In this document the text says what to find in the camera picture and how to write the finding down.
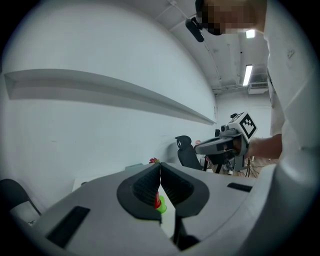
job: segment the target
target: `cable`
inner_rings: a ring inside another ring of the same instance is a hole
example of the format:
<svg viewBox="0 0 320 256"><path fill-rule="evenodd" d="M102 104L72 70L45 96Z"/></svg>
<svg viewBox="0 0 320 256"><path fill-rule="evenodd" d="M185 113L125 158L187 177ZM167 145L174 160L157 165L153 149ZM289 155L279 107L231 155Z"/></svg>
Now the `cable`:
<svg viewBox="0 0 320 256"><path fill-rule="evenodd" d="M251 172L251 174L253 175L253 172L251 171L251 168L249 167L249 175L248 175L248 178L250 177L250 172Z"/></svg>
<svg viewBox="0 0 320 256"><path fill-rule="evenodd" d="M250 159L248 158L248 168L246 169L246 173L245 173L245 176L247 177L247 174L248 174L248 171L249 171L249 175L248 177L250 176Z"/></svg>
<svg viewBox="0 0 320 256"><path fill-rule="evenodd" d="M169 5L165 10L163 10L157 17L154 19L157 21L166 11L168 11L170 8L174 7L173 5Z"/></svg>
<svg viewBox="0 0 320 256"><path fill-rule="evenodd" d="M252 173L253 177L257 178L256 175L252 172L252 170L253 169L251 168L251 173Z"/></svg>
<svg viewBox="0 0 320 256"><path fill-rule="evenodd" d="M255 169L253 169L252 167L251 167L251 169L253 170L253 171L255 171L257 174L260 174L258 171L256 171Z"/></svg>
<svg viewBox="0 0 320 256"><path fill-rule="evenodd" d="M180 13L181 15L186 19L188 20L189 17L178 7L178 4L176 1L174 0L167 0L173 7L175 7ZM204 47L206 48L206 50L208 51L212 61L213 61L213 66L214 66L214 69L215 69L215 72L216 72L216 75L218 77L218 80L219 80L219 84L220 84L220 87L222 87L222 79L221 79L221 76L219 74L219 71L218 71L218 67L217 67L217 64L216 64L216 61L215 61L215 58L213 56L213 53L211 52L210 48L208 47L206 41L203 41L203 44L204 44Z"/></svg>

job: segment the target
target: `white shirt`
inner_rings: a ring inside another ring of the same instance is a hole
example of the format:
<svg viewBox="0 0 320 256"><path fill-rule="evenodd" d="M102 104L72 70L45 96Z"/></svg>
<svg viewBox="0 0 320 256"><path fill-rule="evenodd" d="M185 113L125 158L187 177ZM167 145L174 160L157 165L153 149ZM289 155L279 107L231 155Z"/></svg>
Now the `white shirt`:
<svg viewBox="0 0 320 256"><path fill-rule="evenodd" d="M312 96L309 102L307 97L318 91L319 63L299 24L274 0L267 2L264 39L270 52L270 135L282 134L283 157L301 146L315 146L314 136L319 132L313 127L308 134L313 120L305 111L315 112L311 105L317 103L316 98Z"/></svg>

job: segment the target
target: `ceiling light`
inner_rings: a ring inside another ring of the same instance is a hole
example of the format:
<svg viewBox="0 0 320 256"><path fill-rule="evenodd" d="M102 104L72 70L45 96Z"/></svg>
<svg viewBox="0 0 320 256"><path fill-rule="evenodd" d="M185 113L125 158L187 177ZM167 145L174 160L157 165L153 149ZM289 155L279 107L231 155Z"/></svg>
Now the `ceiling light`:
<svg viewBox="0 0 320 256"><path fill-rule="evenodd" d="M245 75L244 75L244 80L243 80L243 86L247 86L249 84L252 68L253 68L252 65L245 66Z"/></svg>
<svg viewBox="0 0 320 256"><path fill-rule="evenodd" d="M246 38L254 38L256 35L256 31L254 29L250 29L245 32Z"/></svg>

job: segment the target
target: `person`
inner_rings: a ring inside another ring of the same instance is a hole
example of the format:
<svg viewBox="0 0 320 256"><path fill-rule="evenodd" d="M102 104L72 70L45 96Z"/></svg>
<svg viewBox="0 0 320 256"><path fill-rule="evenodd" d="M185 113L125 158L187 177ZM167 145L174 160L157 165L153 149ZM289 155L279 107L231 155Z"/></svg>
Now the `person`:
<svg viewBox="0 0 320 256"><path fill-rule="evenodd" d="M297 151L299 142L286 112L291 114L293 99L318 78L317 57L299 24L275 0L196 0L195 8L197 21L215 36L254 29L268 43L271 137L252 139L245 157L278 159ZM240 147L236 141L234 148Z"/></svg>

